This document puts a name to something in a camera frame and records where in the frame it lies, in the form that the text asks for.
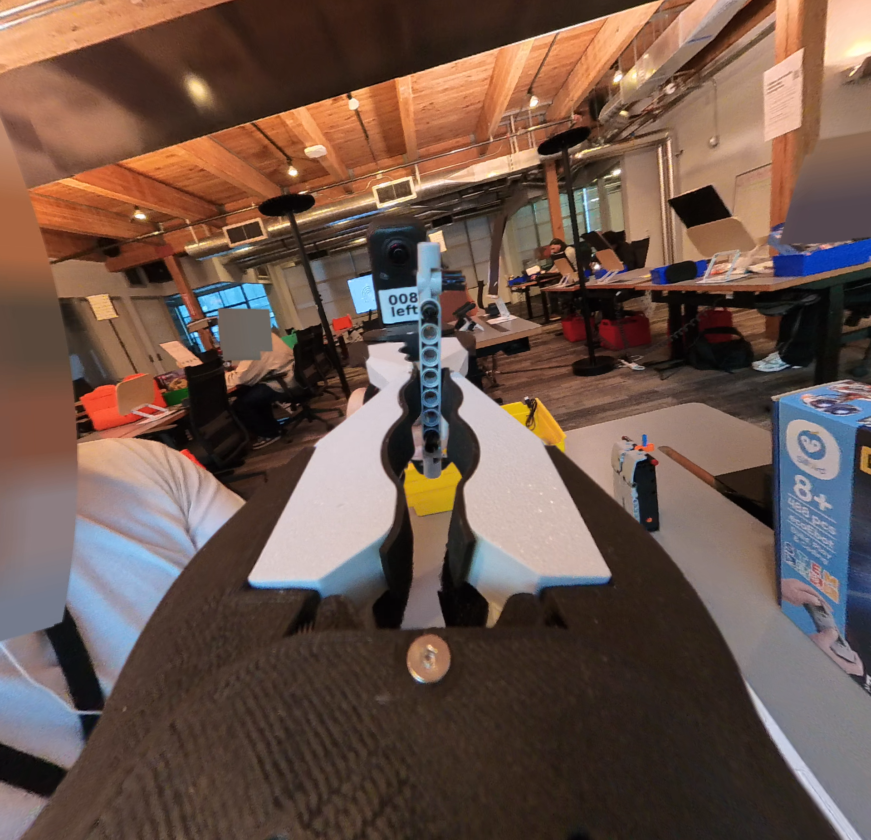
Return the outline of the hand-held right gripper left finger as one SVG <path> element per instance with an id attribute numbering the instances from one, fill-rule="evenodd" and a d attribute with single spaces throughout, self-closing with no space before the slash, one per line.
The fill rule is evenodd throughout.
<path id="1" fill-rule="evenodd" d="M 399 628 L 413 577 L 404 473 L 415 420 L 412 371 L 321 438 L 248 583 L 342 596 L 376 628 Z"/>

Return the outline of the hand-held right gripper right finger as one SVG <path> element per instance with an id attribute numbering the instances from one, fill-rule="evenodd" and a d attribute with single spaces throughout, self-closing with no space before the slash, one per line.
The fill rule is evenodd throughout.
<path id="1" fill-rule="evenodd" d="M 612 573 L 554 462 L 561 452 L 459 374 L 442 377 L 460 475 L 442 567 L 448 627 L 492 625 L 515 595 Z"/>

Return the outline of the light grey holed beam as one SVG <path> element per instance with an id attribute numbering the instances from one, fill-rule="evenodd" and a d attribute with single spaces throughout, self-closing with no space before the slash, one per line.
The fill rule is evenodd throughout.
<path id="1" fill-rule="evenodd" d="M 442 414 L 441 247 L 426 240 L 418 244 L 417 256 L 421 468 L 424 477 L 437 479 L 449 438 Z"/>

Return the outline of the yellow parts bin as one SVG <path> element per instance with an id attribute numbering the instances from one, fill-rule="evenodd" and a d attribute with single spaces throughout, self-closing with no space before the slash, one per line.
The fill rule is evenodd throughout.
<path id="1" fill-rule="evenodd" d="M 502 408 L 544 444 L 564 450 L 565 432 L 539 399 L 525 398 L 522 402 L 503 404 Z M 451 511 L 460 479 L 460 471 L 447 458 L 436 478 L 425 477 L 421 461 L 411 460 L 404 477 L 409 509 L 419 517 Z"/>

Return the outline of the grey brick model assembly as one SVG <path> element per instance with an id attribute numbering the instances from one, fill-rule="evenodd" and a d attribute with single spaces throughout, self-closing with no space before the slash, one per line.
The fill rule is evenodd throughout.
<path id="1" fill-rule="evenodd" d="M 640 442 L 623 436 L 612 447 L 616 501 L 648 532 L 659 531 L 659 497 L 655 447 L 643 434 Z"/>

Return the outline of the black floor lamp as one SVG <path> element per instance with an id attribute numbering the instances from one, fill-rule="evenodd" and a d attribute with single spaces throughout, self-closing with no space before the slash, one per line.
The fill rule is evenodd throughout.
<path id="1" fill-rule="evenodd" d="M 597 356 L 592 327 L 592 312 L 586 290 L 586 263 L 580 252 L 580 233 L 577 221 L 574 184 L 572 176 L 572 161 L 570 151 L 582 144 L 591 133 L 588 127 L 572 127 L 547 138 L 538 146 L 538 154 L 542 157 L 560 155 L 563 163 L 563 179 L 568 197 L 570 220 L 572 226 L 572 246 L 575 250 L 578 285 L 582 306 L 582 319 L 585 329 L 585 344 L 587 356 L 572 364 L 572 371 L 578 377 L 600 377 L 615 370 L 616 361 L 613 357 Z"/>
<path id="2" fill-rule="evenodd" d="M 289 221 L 292 228 L 294 239 L 299 253 L 304 272 L 308 281 L 308 286 L 313 297 L 315 307 L 317 309 L 321 328 L 325 339 L 326 350 L 328 357 L 334 368 L 337 377 L 339 378 L 340 386 L 342 387 L 345 399 L 349 402 L 351 389 L 349 387 L 346 374 L 341 364 L 340 356 L 335 346 L 335 341 L 331 331 L 328 316 L 325 312 L 323 301 L 321 299 L 320 290 L 314 279 L 313 269 L 311 268 L 310 258 L 307 248 L 305 247 L 302 235 L 299 229 L 297 214 L 305 213 L 314 206 L 314 197 L 312 194 L 300 194 L 292 192 L 284 192 L 278 196 L 268 198 L 258 206 L 261 214 L 267 217 L 284 217 Z"/>

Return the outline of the black office chair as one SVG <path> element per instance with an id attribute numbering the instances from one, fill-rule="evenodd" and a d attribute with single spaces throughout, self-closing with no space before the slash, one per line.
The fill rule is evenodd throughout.
<path id="1" fill-rule="evenodd" d="M 185 368 L 190 453 L 214 476 L 230 478 L 245 463 L 250 435 L 231 406 L 221 355 L 209 349 Z"/>

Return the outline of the black backpack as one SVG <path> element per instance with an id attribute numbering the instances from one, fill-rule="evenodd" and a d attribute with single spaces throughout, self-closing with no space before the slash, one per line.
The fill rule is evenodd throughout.
<path id="1" fill-rule="evenodd" d="M 754 361 L 754 350 L 746 337 L 725 326 L 702 330 L 685 354 L 690 367 L 730 374 L 751 367 Z"/>

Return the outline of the orange bin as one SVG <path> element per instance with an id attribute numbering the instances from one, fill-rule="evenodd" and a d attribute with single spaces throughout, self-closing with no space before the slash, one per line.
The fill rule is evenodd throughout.
<path id="1" fill-rule="evenodd" d="M 168 413 L 164 396 L 149 374 L 130 375 L 115 385 L 95 388 L 81 397 L 81 404 L 98 432 Z"/>

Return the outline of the blue robot kit box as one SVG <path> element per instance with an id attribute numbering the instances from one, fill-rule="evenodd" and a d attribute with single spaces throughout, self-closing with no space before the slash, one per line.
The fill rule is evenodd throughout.
<path id="1" fill-rule="evenodd" d="M 869 693 L 869 384 L 774 399 L 772 441 L 779 606 Z"/>

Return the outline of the black and white display board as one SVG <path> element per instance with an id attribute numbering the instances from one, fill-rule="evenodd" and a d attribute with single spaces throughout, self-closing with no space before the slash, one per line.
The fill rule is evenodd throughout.
<path id="1" fill-rule="evenodd" d="M 668 203 L 701 257 L 735 250 L 750 253 L 756 248 L 753 236 L 733 216 L 713 185 L 674 196 Z"/>

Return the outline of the long wooden table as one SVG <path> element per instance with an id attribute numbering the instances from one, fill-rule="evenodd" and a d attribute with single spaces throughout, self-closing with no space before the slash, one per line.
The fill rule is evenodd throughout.
<path id="1" fill-rule="evenodd" d="M 854 283 L 869 283 L 870 264 L 840 268 L 800 277 L 777 277 L 771 273 L 738 276 L 730 280 L 685 280 L 659 285 L 651 282 L 645 270 L 627 272 L 591 283 L 568 287 L 545 287 L 545 292 L 566 295 L 579 291 L 588 299 L 618 299 L 619 293 L 635 298 L 651 294 L 651 300 L 668 307 L 670 355 L 649 366 L 668 370 L 685 364 L 686 350 L 697 337 L 700 308 L 725 305 L 728 309 L 756 309 L 761 303 L 782 301 L 792 292 L 811 292 L 820 296 L 821 315 L 814 338 L 813 378 L 817 384 L 835 381 L 840 373 L 842 346 L 860 340 L 869 329 L 843 331 L 846 289 Z"/>

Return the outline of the paper notice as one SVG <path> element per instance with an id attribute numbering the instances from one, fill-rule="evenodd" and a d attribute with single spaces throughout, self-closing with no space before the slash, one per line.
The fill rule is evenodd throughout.
<path id="1" fill-rule="evenodd" d="M 803 57 L 804 50 L 797 50 L 763 74 L 766 141 L 773 141 L 802 125 Z"/>

